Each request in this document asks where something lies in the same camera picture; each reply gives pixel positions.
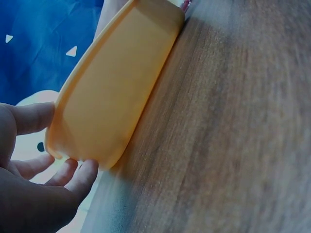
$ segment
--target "plastic container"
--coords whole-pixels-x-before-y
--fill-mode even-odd
[[[166,0],[130,0],[83,55],[60,91],[45,148],[55,158],[122,156],[183,26]]]

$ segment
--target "wood grain surface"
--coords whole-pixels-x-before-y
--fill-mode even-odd
[[[82,232],[311,232],[310,1],[194,1]]]

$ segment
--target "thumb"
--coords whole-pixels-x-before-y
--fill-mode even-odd
[[[16,107],[0,103],[0,167],[7,168],[16,135],[38,132],[52,121],[53,103]]]

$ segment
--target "blue fabric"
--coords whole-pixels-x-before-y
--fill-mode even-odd
[[[93,40],[103,2],[1,0],[0,102],[59,91]],[[66,56],[74,46],[76,56]]]

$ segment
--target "finger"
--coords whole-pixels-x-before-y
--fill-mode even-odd
[[[81,203],[91,191],[97,173],[98,163],[95,160],[86,160],[65,188],[71,191]]]
[[[11,111],[0,104],[0,167],[7,169],[15,146],[16,123]]]
[[[35,175],[46,170],[54,161],[53,156],[45,154],[26,161],[12,160],[11,163],[14,164],[22,177],[30,180]]]
[[[16,107],[3,104],[12,113],[17,135],[35,133],[48,127],[54,115],[54,103],[37,103]]]
[[[73,177],[74,172],[78,167],[78,162],[73,159],[67,159],[59,171],[45,183],[49,186],[64,186],[66,185]]]

